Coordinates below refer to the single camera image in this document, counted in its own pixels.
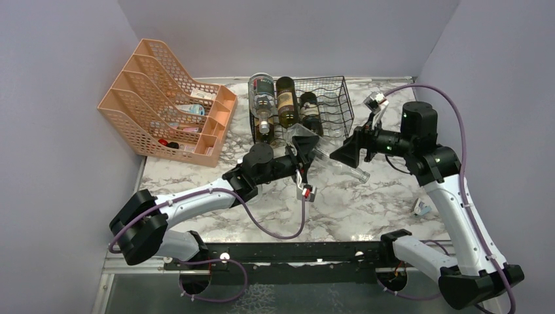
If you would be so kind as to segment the dark green wine bottle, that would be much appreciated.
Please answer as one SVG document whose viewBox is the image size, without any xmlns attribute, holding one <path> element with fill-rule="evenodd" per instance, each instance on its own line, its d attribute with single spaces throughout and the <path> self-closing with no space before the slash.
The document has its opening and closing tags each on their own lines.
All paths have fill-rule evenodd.
<svg viewBox="0 0 555 314">
<path fill-rule="evenodd" d="M 305 92 L 301 95 L 299 111 L 302 125 L 322 137 L 323 123 L 320 117 L 317 96 L 314 93 Z"/>
</svg>

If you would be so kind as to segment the green bottle silver foil neck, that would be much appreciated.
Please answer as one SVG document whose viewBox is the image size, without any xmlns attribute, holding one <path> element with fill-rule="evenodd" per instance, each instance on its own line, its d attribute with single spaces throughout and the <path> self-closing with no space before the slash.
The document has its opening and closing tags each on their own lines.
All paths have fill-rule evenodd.
<svg viewBox="0 0 555 314">
<path fill-rule="evenodd" d="M 294 80 L 280 77 L 276 81 L 276 92 L 279 123 L 283 128 L 290 128 L 300 120 Z"/>
</svg>

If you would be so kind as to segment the green labelled wine bottle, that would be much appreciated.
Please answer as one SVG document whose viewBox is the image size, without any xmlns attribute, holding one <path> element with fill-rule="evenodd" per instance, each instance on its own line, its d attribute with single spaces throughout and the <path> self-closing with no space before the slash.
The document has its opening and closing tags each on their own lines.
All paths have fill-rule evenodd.
<svg viewBox="0 0 555 314">
<path fill-rule="evenodd" d="M 262 133 L 260 131 L 260 124 L 258 122 L 255 123 L 255 142 L 256 143 L 267 143 L 271 144 L 275 138 L 275 127 L 273 124 L 269 124 L 269 131 L 268 133 Z"/>
</svg>

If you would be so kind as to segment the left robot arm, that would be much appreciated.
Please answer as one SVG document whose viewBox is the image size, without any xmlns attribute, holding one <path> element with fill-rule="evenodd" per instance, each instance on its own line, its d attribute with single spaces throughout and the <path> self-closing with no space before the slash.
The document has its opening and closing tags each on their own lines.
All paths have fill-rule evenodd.
<svg viewBox="0 0 555 314">
<path fill-rule="evenodd" d="M 199 188 L 176 194 L 153 196 L 147 189 L 136 192 L 109 223 L 113 239 L 108 250 L 122 254 L 130 266 L 154 256 L 178 258 L 189 268 L 203 265 L 206 247 L 193 231 L 172 232 L 176 224 L 205 213 L 242 205 L 249 218 L 247 201 L 259 194 L 259 186 L 292 177 L 296 197 L 301 202 L 301 220 L 306 220 L 306 204 L 316 189 L 308 184 L 308 170 L 319 137 L 294 136 L 285 154 L 274 155 L 266 143 L 253 145 L 249 152 L 222 177 Z"/>
</svg>

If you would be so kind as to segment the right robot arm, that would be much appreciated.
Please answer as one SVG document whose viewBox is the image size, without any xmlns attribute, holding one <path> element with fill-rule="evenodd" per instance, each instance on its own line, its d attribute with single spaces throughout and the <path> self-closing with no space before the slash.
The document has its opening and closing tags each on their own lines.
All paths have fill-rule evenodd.
<svg viewBox="0 0 555 314">
<path fill-rule="evenodd" d="M 400 130 L 389 131 L 381 124 L 385 101 L 367 105 L 368 121 L 331 158 L 350 167 L 359 165 L 361 149 L 367 152 L 366 162 L 377 154 L 403 158 L 437 208 L 455 250 L 454 257 L 443 255 L 401 230 L 382 236 L 379 261 L 386 266 L 408 262 L 438 284 L 454 309 L 498 297 L 522 282 L 522 268 L 507 263 L 474 208 L 457 154 L 438 144 L 436 110 L 426 102 L 409 101 L 403 105 Z"/>
</svg>

